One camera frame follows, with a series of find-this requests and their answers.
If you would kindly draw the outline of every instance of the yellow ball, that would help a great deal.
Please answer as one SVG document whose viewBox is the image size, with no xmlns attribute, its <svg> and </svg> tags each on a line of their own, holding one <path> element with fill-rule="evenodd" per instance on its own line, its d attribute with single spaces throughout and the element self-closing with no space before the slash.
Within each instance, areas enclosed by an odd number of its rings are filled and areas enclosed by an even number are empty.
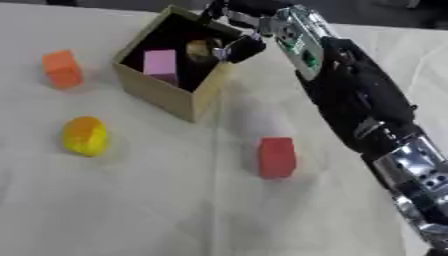
<svg viewBox="0 0 448 256">
<path fill-rule="evenodd" d="M 62 144 L 69 151 L 97 156 L 107 148 L 106 126 L 95 117 L 83 116 L 68 122 L 62 130 Z"/>
</svg>

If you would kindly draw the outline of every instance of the cardboard box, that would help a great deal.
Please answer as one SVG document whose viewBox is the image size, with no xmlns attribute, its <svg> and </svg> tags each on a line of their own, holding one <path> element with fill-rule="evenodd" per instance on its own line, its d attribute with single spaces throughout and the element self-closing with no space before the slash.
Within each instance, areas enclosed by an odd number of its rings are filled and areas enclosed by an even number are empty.
<svg viewBox="0 0 448 256">
<path fill-rule="evenodd" d="M 239 30 L 216 22 L 208 27 L 202 26 L 195 22 L 198 18 L 194 13 L 169 6 L 113 59 L 127 93 L 190 122 L 197 121 L 216 97 L 230 64 L 214 60 L 199 66 L 192 65 L 184 58 L 186 42 L 210 36 L 219 38 L 225 45 L 240 35 Z M 143 74 L 145 51 L 173 48 L 180 58 L 177 63 L 179 86 Z"/>
</svg>

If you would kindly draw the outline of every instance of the white tablecloth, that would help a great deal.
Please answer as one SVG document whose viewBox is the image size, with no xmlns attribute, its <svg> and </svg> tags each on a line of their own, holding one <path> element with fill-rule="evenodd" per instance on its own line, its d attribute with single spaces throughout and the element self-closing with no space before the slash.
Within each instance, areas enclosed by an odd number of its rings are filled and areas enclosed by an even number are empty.
<svg viewBox="0 0 448 256">
<path fill-rule="evenodd" d="M 198 124 L 125 94 L 112 56 L 155 14 L 0 4 L 0 253 L 8 256 L 422 255 L 360 159 L 321 120 L 279 49 L 233 69 Z M 448 34 L 339 26 L 420 105 L 448 149 Z M 48 85 L 42 54 L 71 49 L 86 75 Z M 110 150 L 58 144 L 77 116 L 103 120 Z M 295 176 L 255 175 L 260 136 L 292 136 Z"/>
</svg>

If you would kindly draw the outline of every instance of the robotic hand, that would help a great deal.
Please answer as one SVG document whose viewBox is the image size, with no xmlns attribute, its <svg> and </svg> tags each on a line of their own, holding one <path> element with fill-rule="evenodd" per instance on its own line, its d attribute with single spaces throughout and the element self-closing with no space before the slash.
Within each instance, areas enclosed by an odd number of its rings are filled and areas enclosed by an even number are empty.
<svg viewBox="0 0 448 256">
<path fill-rule="evenodd" d="M 318 13 L 301 5 L 216 0 L 199 21 L 207 24 L 222 16 L 255 33 L 214 49 L 214 55 L 238 63 L 262 52 L 262 37 L 273 36 L 322 117 L 432 247 L 428 255 L 448 255 L 448 162 L 415 124 L 417 107 L 392 79 L 355 43 L 338 38 Z"/>
</svg>

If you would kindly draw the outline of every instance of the orange block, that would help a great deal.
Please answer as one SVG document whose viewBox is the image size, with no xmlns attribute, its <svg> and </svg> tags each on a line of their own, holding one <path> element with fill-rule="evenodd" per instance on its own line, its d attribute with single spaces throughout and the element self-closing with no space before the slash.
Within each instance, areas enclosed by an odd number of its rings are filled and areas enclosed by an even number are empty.
<svg viewBox="0 0 448 256">
<path fill-rule="evenodd" d="M 81 69 L 69 50 L 42 56 L 42 66 L 56 88 L 70 88 L 83 81 Z"/>
<path fill-rule="evenodd" d="M 262 138 L 258 148 L 259 175 L 264 179 L 283 179 L 292 176 L 297 166 L 291 138 Z"/>
</svg>

